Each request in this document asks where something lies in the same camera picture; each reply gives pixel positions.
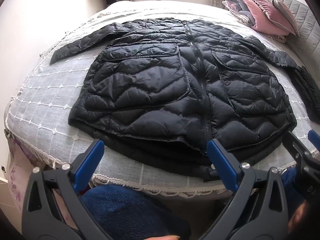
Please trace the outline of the left hand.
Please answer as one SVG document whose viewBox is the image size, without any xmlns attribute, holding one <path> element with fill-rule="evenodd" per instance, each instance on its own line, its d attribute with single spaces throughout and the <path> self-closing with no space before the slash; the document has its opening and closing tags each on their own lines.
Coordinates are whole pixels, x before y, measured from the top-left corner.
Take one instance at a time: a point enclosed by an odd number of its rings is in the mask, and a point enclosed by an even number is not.
<svg viewBox="0 0 320 240">
<path fill-rule="evenodd" d="M 167 235 L 161 237 L 150 237 L 145 240 L 180 240 L 180 237 L 176 235 Z"/>
</svg>

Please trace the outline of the right hand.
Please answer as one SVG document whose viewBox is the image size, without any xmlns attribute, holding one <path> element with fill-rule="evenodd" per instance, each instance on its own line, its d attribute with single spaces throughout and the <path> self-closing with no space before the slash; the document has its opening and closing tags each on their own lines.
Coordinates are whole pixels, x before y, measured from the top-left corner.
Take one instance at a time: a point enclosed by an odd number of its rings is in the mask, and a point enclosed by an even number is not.
<svg viewBox="0 0 320 240">
<path fill-rule="evenodd" d="M 286 239 L 319 239 L 319 204 L 303 202 L 289 221 Z"/>
</svg>

